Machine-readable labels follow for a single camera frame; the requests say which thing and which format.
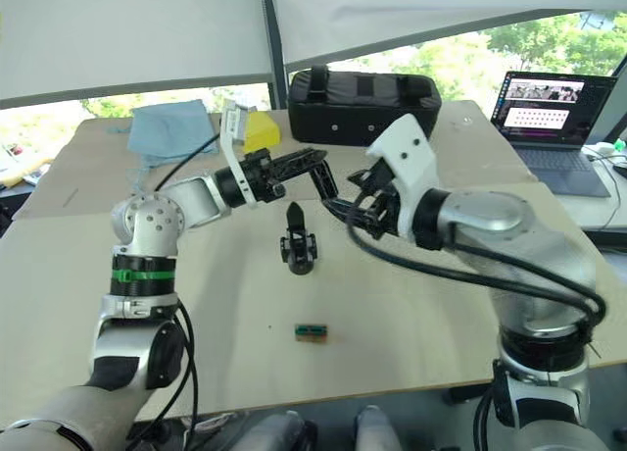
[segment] laptop screen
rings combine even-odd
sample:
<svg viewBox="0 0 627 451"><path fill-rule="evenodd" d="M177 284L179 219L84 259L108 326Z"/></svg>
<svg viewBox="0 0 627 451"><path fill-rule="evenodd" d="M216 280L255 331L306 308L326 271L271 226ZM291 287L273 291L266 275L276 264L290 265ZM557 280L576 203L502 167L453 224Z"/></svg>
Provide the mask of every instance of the laptop screen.
<svg viewBox="0 0 627 451"><path fill-rule="evenodd" d="M510 142L581 147L615 83L613 76L508 72L491 121Z"/></svg>

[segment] case handle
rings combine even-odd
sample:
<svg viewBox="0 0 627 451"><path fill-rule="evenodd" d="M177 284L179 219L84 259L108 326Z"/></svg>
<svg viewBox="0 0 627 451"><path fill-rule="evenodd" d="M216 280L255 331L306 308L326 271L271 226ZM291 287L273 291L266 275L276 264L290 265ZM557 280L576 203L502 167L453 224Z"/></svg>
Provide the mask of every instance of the case handle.
<svg viewBox="0 0 627 451"><path fill-rule="evenodd" d="M420 98L431 96L431 85L421 76L401 75L396 78L399 96L403 103L416 105Z"/></svg>
<svg viewBox="0 0 627 451"><path fill-rule="evenodd" d="M307 97L312 101L326 100L326 83L329 80L329 69L326 66L312 66L310 89Z"/></svg>

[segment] white bracket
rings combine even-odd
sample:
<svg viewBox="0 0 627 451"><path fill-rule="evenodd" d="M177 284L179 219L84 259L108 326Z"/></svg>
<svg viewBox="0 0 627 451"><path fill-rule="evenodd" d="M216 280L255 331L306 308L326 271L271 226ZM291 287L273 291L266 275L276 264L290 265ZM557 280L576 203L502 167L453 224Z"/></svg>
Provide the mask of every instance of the white bracket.
<svg viewBox="0 0 627 451"><path fill-rule="evenodd" d="M222 122L219 127L219 146L226 158L226 162L228 162L228 166L231 168L239 190L244 195L246 204L253 209L257 207L257 200L233 151L234 143L244 145L247 117L247 108L238 105L234 101L226 100L222 110Z"/></svg>
<svg viewBox="0 0 627 451"><path fill-rule="evenodd" d="M413 242L416 207L424 193L440 187L435 154L416 118L407 114L395 120L368 147L366 155L382 158L394 173L392 183L401 197L399 236Z"/></svg>

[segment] white tent canopy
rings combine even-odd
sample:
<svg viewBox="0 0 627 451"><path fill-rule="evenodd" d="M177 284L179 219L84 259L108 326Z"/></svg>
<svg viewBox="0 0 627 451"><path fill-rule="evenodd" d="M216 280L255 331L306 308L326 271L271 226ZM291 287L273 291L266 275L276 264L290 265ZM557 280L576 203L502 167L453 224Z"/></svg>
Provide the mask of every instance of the white tent canopy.
<svg viewBox="0 0 627 451"><path fill-rule="evenodd" d="M0 99L269 80L260 0L0 0L0 12Z"/></svg>
<svg viewBox="0 0 627 451"><path fill-rule="evenodd" d="M555 9L627 7L627 0L273 2L290 70ZM271 80L262 0L0 0L0 13L0 104L150 83L157 89Z"/></svg>

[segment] light blue cloth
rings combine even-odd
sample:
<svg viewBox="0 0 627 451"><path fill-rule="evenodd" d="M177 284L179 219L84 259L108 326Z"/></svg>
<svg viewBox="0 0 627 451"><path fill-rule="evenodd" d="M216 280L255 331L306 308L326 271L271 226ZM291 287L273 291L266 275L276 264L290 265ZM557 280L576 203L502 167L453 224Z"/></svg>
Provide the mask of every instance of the light blue cloth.
<svg viewBox="0 0 627 451"><path fill-rule="evenodd" d="M202 100L164 103L133 110L128 150L140 154L142 167L179 162L214 135ZM217 143L204 152L217 153Z"/></svg>

